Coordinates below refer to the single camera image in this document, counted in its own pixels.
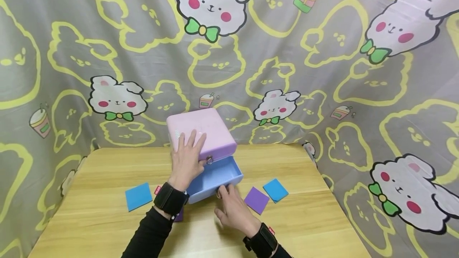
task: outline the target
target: bunny cartoon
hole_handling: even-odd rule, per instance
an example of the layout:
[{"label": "bunny cartoon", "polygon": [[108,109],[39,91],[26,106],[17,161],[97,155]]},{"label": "bunny cartoon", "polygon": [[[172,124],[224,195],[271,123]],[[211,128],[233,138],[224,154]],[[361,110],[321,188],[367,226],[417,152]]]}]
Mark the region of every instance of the bunny cartoon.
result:
[{"label": "bunny cartoon", "polygon": [[444,234],[450,218],[459,219],[459,197],[433,182],[435,170],[422,159],[406,154],[395,161],[375,162],[368,186],[389,216],[423,232]]},{"label": "bunny cartoon", "polygon": [[263,101],[253,111],[253,116],[259,125],[272,123],[277,125],[281,119],[290,116],[296,110],[295,100],[301,94],[297,91],[283,93],[281,90],[266,92]]},{"label": "bunny cartoon", "polygon": [[235,34],[247,21],[249,0],[177,0],[178,12],[187,19],[185,32],[199,34],[210,43]]},{"label": "bunny cartoon", "polygon": [[317,163],[315,161],[315,148],[313,144],[311,144],[309,141],[306,143],[302,144],[303,149],[311,156],[312,161],[314,162],[315,166],[317,167]]},{"label": "bunny cartoon", "polygon": [[129,122],[145,112],[147,102],[142,98],[144,89],[134,82],[118,83],[110,76],[91,78],[91,93],[88,100],[96,113],[105,114],[106,120],[124,119]]},{"label": "bunny cartoon", "polygon": [[443,20],[459,11],[459,0],[395,0],[365,32],[360,53],[377,65],[435,40]]}]

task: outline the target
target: pink box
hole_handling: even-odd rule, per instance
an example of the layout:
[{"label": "pink box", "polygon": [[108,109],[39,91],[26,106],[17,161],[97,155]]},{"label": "pink box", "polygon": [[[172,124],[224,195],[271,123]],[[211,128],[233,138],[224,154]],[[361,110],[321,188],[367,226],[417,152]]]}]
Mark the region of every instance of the pink box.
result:
[{"label": "pink box", "polygon": [[225,123],[214,108],[181,113],[166,120],[169,140],[174,150],[178,149],[179,137],[185,133],[185,143],[193,129],[197,130],[196,141],[203,133],[206,142],[199,154],[200,160],[207,160],[202,174],[199,174],[186,190],[190,195],[188,203],[196,203],[215,195],[219,186],[236,185],[244,175],[232,157],[236,151],[236,142]]},{"label": "pink box", "polygon": [[197,131],[195,144],[203,133],[207,134],[199,160],[211,156],[213,161],[218,161],[233,155],[236,151],[235,140],[214,108],[172,115],[166,119],[166,123],[169,129],[169,140],[175,151],[179,146],[180,134],[185,133],[186,143],[193,129]]}]

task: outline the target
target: square card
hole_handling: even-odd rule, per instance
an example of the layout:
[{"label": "square card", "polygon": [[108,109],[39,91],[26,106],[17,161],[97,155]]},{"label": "square card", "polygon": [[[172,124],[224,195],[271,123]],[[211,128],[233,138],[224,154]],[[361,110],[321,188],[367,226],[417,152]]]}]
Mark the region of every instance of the square card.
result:
[{"label": "square card", "polygon": [[153,201],[148,182],[136,186],[135,188],[128,189],[126,191],[126,201],[128,211],[132,211]]},{"label": "square card", "polygon": [[269,197],[267,197],[263,192],[259,191],[256,188],[250,189],[249,193],[245,197],[245,204],[248,207],[253,209],[256,213],[261,215],[266,205],[268,204]]},{"label": "square card", "polygon": [[278,203],[282,198],[288,195],[287,190],[281,185],[277,178],[271,180],[263,186],[263,189],[271,197],[274,203]]}]

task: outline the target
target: wrist strap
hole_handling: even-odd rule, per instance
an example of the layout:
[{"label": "wrist strap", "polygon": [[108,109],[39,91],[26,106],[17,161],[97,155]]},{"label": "wrist strap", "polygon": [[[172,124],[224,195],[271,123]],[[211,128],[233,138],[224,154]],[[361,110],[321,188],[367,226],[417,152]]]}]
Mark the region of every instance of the wrist strap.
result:
[{"label": "wrist strap", "polygon": [[261,224],[260,230],[252,238],[247,236],[243,240],[247,250],[253,252],[258,258],[269,258],[277,247],[276,237],[269,231],[265,223]]},{"label": "wrist strap", "polygon": [[165,213],[176,216],[188,202],[189,197],[190,195],[186,192],[178,191],[169,183],[165,182],[156,195],[153,203]]}]

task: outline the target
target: drawer handle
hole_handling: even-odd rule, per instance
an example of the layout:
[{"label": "drawer handle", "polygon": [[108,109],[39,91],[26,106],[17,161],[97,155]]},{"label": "drawer handle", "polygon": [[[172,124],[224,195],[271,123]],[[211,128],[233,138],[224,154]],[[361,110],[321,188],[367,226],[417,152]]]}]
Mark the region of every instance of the drawer handle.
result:
[{"label": "drawer handle", "polygon": [[212,164],[212,163],[214,162],[214,158],[212,158],[211,155],[208,156],[208,157],[206,158],[206,160],[207,160],[207,162],[206,162],[207,164]]}]

